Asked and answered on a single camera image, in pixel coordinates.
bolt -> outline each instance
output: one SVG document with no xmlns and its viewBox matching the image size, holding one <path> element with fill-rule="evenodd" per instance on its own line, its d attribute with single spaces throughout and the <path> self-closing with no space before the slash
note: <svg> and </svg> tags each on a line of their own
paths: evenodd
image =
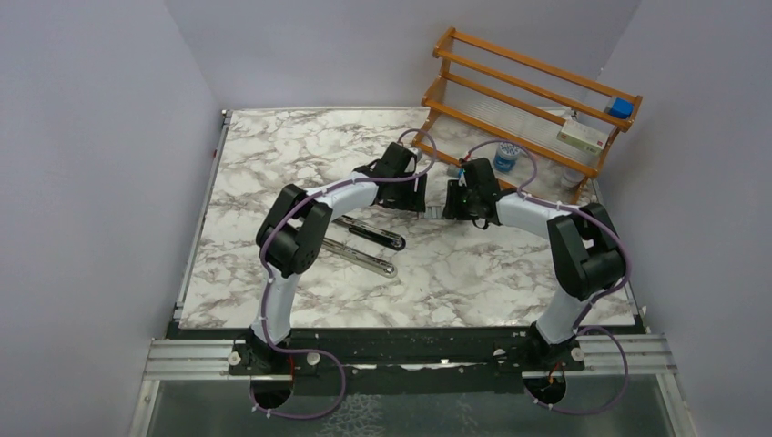
<svg viewBox="0 0 772 437">
<path fill-rule="evenodd" d="M 319 361 L 321 361 L 321 356 L 316 352 L 311 352 L 308 355 L 306 355 L 306 361 L 309 365 L 315 366 L 319 364 Z"/>
<path fill-rule="evenodd" d="M 238 352 L 233 351 L 228 355 L 228 364 L 231 366 L 238 366 L 241 363 L 241 355 Z"/>
</svg>

screw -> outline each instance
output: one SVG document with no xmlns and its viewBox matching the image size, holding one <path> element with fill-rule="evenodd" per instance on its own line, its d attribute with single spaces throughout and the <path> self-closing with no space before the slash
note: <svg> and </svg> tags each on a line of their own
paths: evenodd
<svg viewBox="0 0 772 437">
<path fill-rule="evenodd" d="M 571 358 L 573 358 L 574 361 L 584 361 L 584 351 L 579 348 L 571 349 Z"/>
<path fill-rule="evenodd" d="M 308 355 L 306 355 L 306 361 L 311 366 L 315 366 L 319 364 L 320 360 L 321 360 L 321 356 L 316 352 L 311 352 Z"/>
<path fill-rule="evenodd" d="M 228 356 L 228 364 L 231 366 L 238 366 L 241 363 L 241 355 L 238 352 L 233 351 Z"/>
</svg>

metal tongs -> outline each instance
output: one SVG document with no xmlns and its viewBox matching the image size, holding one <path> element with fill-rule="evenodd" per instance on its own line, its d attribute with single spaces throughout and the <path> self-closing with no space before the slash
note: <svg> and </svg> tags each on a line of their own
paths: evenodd
<svg viewBox="0 0 772 437">
<path fill-rule="evenodd" d="M 340 216 L 332 223 L 343 226 L 350 233 L 379 244 L 387 249 L 402 250 L 405 249 L 405 238 L 400 234 L 375 228 L 364 221 L 349 216 Z M 389 261 L 373 257 L 364 252 L 350 248 L 345 244 L 334 239 L 325 238 L 321 244 L 322 248 L 328 252 L 334 253 L 339 257 L 346 259 L 351 264 L 355 264 L 364 269 L 377 273 L 385 278 L 394 278 L 397 276 L 397 268 Z"/>
</svg>

wire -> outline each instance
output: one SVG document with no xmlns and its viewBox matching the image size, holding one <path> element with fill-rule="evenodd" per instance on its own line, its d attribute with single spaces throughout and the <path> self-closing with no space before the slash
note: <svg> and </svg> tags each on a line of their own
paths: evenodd
<svg viewBox="0 0 772 437">
<path fill-rule="evenodd" d="M 335 398 L 335 401 L 332 403 L 332 405 L 321 411 L 321 412 L 315 412 L 313 414 L 294 414 L 289 412 L 275 412 L 272 409 L 268 408 L 265 409 L 258 405 L 257 401 L 255 401 L 254 394 L 252 392 L 251 384 L 249 386 L 249 399 L 252 401 L 253 411 L 261 411 L 265 412 L 269 417 L 271 415 L 284 417 L 287 419 L 297 419 L 297 420 L 311 420 L 311 419 L 318 419 L 319 417 L 326 416 L 327 414 L 330 414 L 331 412 L 335 411 L 336 408 L 340 405 L 341 402 L 343 402 L 343 398 L 346 396 L 346 371 L 343 369 L 343 364 L 340 363 L 340 360 L 338 360 L 335 355 L 327 352 L 327 351 L 321 351 L 318 349 L 285 349 L 280 346 L 278 346 L 276 343 L 273 342 L 273 340 L 270 338 L 270 334 L 268 331 L 268 321 L 266 320 L 266 308 L 268 307 L 268 295 L 270 293 L 270 284 L 273 282 L 274 274 L 273 269 L 270 268 L 268 261 L 266 260 L 267 254 L 268 254 L 268 248 L 270 247 L 273 240 L 276 238 L 276 236 L 279 234 L 279 231 L 284 228 L 284 225 L 287 224 L 288 221 L 290 221 L 290 218 L 292 218 L 295 213 L 300 211 L 301 208 L 303 208 L 306 204 L 311 202 L 313 199 L 318 198 L 322 196 L 324 193 L 330 193 L 331 191 L 334 191 L 336 189 L 340 189 L 343 187 L 347 187 L 348 185 L 352 185 L 358 182 L 376 182 L 376 183 L 400 183 L 400 182 L 407 182 L 411 180 L 418 179 L 422 177 L 423 175 L 427 174 L 429 170 L 432 168 L 434 163 L 437 161 L 437 145 L 434 143 L 434 138 L 432 138 L 431 135 L 429 135 L 428 132 L 422 130 L 422 129 L 407 129 L 404 132 L 401 133 L 399 139 L 397 139 L 397 142 L 401 142 L 402 139 L 410 134 L 410 133 L 420 133 L 423 134 L 425 137 L 429 139 L 429 142 L 432 143 L 432 159 L 429 161 L 429 165 L 426 166 L 421 172 L 415 173 L 411 176 L 406 176 L 403 178 L 352 178 L 352 179 L 346 179 L 342 180 L 336 184 L 333 184 L 332 186 L 328 187 L 324 191 L 317 191 L 316 193 L 311 194 L 310 196 L 304 198 L 300 202 L 298 202 L 297 205 L 293 209 L 291 209 L 284 218 L 282 218 L 279 223 L 276 225 L 276 228 L 271 231 L 271 233 L 268 235 L 268 237 L 265 240 L 265 243 L 263 244 L 262 248 L 260 248 L 260 263 L 263 265 L 265 270 L 268 272 L 268 280 L 266 280 L 266 286 L 263 290 L 263 296 L 260 300 L 260 320 L 261 320 L 261 327 L 263 329 L 263 335 L 265 336 L 266 343 L 269 345 L 269 347 L 279 353 L 286 353 L 286 354 L 301 354 L 301 353 L 318 353 L 319 355 L 323 355 L 332 362 L 335 363 L 335 365 L 338 367 L 338 370 L 340 371 L 340 393 L 338 394 L 338 397 Z"/>
<path fill-rule="evenodd" d="M 563 363 L 562 361 L 558 361 L 558 362 L 557 362 L 557 363 L 554 365 L 553 369 L 552 369 L 552 370 L 549 372 L 549 374 L 547 374 L 547 380 L 550 382 L 550 385 L 553 385 L 553 373 L 554 373 L 554 371 L 556 371 L 556 370 L 557 370 L 557 368 L 558 368 L 558 367 L 560 367 L 560 365 L 561 365 L 562 363 Z"/>
<path fill-rule="evenodd" d="M 582 320 L 584 320 L 584 317 L 587 315 L 588 312 L 590 312 L 590 309 L 593 307 L 593 305 L 597 301 L 599 301 L 600 299 L 602 299 L 605 296 L 608 296 L 611 293 L 614 293 L 614 292 L 616 292 L 618 290 L 621 290 L 630 281 L 630 272 L 631 272 L 631 269 L 632 269 L 632 263 L 631 263 L 631 260 L 630 260 L 629 256 L 627 255 L 627 250 L 625 249 L 625 245 L 622 244 L 622 240 L 619 239 L 619 237 L 616 235 L 615 232 L 613 232 L 605 224 L 601 223 L 597 218 L 587 214 L 586 212 L 580 210 L 579 208 L 577 208 L 575 206 L 563 205 L 562 203 L 553 203 L 553 202 L 550 202 L 549 200 L 544 200 L 544 199 L 541 199 L 541 198 L 535 198 L 534 196 L 529 196 L 529 195 L 524 194 L 523 193 L 523 189 L 526 186 L 528 186 L 530 183 L 532 183 L 534 180 L 536 180 L 536 172 L 537 172 L 537 170 L 536 170 L 536 159 L 533 157 L 533 154 L 531 153 L 531 151 L 528 150 L 527 148 L 525 148 L 525 147 L 523 147 L 523 146 L 521 146 L 521 145 L 519 145 L 519 144 L 517 144 L 515 142 L 509 141 L 507 139 L 496 138 L 496 139 L 491 139 L 491 140 L 488 140 L 488 141 L 483 141 L 482 143 L 478 144 L 477 146 L 470 148 L 469 151 L 466 154 L 466 158 L 465 159 L 469 159 L 469 157 L 472 155 L 472 153 L 475 150 L 479 149 L 480 147 L 487 146 L 489 144 L 494 144 L 494 143 L 505 143 L 505 144 L 509 144 L 511 146 L 514 146 L 514 147 L 518 147 L 519 149 L 521 149 L 524 152 L 524 154 L 531 161 L 531 164 L 533 166 L 533 173 L 531 174 L 530 178 L 526 179 L 525 182 L 523 184 L 521 184 L 517 188 L 518 196 L 523 198 L 523 200 L 529 201 L 529 202 L 534 203 L 536 205 L 540 205 L 542 207 L 556 208 L 558 210 L 564 210 L 564 211 L 573 212 L 573 213 L 579 215 L 580 217 L 582 217 L 582 219 L 585 219 L 585 220 L 589 221 L 590 223 L 596 225 L 598 228 L 600 228 L 600 230 L 602 230 L 606 235 L 608 235 L 614 241 L 614 243 L 616 243 L 616 246 L 618 247 L 619 253 L 620 253 L 620 255 L 622 255 L 622 259 L 625 261 L 625 275 L 622 277 L 621 280 L 619 280 L 610 289 L 604 290 L 604 291 L 600 291 L 598 293 L 595 293 L 594 296 L 592 298 L 590 298 L 589 303 L 584 306 L 584 308 L 582 309 L 582 312 L 579 313 L 579 316 L 574 321 L 573 328 L 577 329 L 579 327 L 579 325 L 582 323 Z M 599 330 L 599 331 L 601 331 L 602 333 L 607 335 L 611 339 L 611 341 L 614 342 L 616 347 L 619 349 L 619 353 L 622 355 L 622 364 L 625 367 L 625 382 L 624 382 L 624 384 L 622 386 L 622 389 L 617 393 L 617 395 L 610 402 L 608 402 L 603 407 L 592 409 L 592 410 L 588 410 L 588 411 L 576 411 L 576 410 L 567 410 L 567 409 L 562 409 L 562 408 L 556 408 L 556 407 L 554 407 L 552 405 L 547 405 L 547 404 L 545 404 L 545 403 L 543 403 L 541 401 L 538 401 L 535 398 L 533 398 L 534 401 L 537 404 L 539 404 L 539 405 L 541 405 L 543 407 L 547 407 L 547 408 L 549 408 L 553 412 L 562 412 L 564 414 L 571 414 L 571 415 L 587 415 L 587 414 L 598 414 L 598 413 L 601 413 L 601 412 L 606 412 L 606 411 L 614 408 L 615 405 L 617 403 L 619 403 L 619 401 L 622 399 L 622 396 L 625 394 L 625 391 L 627 390 L 627 385 L 629 384 L 629 380 L 630 380 L 629 371 L 627 369 L 627 356 L 625 355 L 625 351 L 622 349 L 622 345 L 611 334 L 611 332 L 609 332 L 608 330 L 606 330 L 605 328 L 603 328 L 601 326 L 585 327 L 585 328 L 581 329 L 580 331 L 578 331 L 578 333 L 576 335 L 577 336 L 578 335 L 583 335 L 584 333 L 588 332 L 589 330 Z"/>
<path fill-rule="evenodd" d="M 590 416 L 594 414 L 600 414 L 602 412 L 607 412 L 611 410 L 617 404 L 619 404 L 619 402 L 622 400 L 622 398 L 625 396 L 625 393 L 627 392 L 627 386 L 630 384 L 630 368 L 627 364 L 627 354 L 625 354 L 625 350 L 622 349 L 622 344 L 619 342 L 619 340 L 617 340 L 616 337 L 612 335 L 611 332 L 609 332 L 606 328 L 602 326 L 585 326 L 576 335 L 584 335 L 590 330 L 599 330 L 603 334 L 607 335 L 608 338 L 614 342 L 614 345 L 619 350 L 619 354 L 622 357 L 622 367 L 625 369 L 625 376 L 622 382 L 622 388 L 619 389 L 619 391 L 616 393 L 616 395 L 611 401 L 607 402 L 603 406 L 593 408 L 590 410 L 573 410 L 570 408 L 555 407 L 552 404 L 539 401 L 538 399 L 536 399 L 535 396 L 533 396 L 533 393 L 526 390 L 525 392 L 528 393 L 528 395 L 531 396 L 531 398 L 533 399 L 533 403 L 535 403 L 536 405 L 539 405 L 540 407 L 549 409 L 552 412 L 560 412 L 561 414 L 568 414 L 571 416 Z"/>
</svg>

white box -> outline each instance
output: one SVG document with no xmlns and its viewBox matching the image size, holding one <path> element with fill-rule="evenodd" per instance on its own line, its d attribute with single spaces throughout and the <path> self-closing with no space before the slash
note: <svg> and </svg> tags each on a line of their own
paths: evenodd
<svg viewBox="0 0 772 437">
<path fill-rule="evenodd" d="M 565 120 L 557 134 L 557 139 L 591 155 L 603 152 L 608 136 L 598 129 L 593 129 L 575 120 Z"/>
</svg>

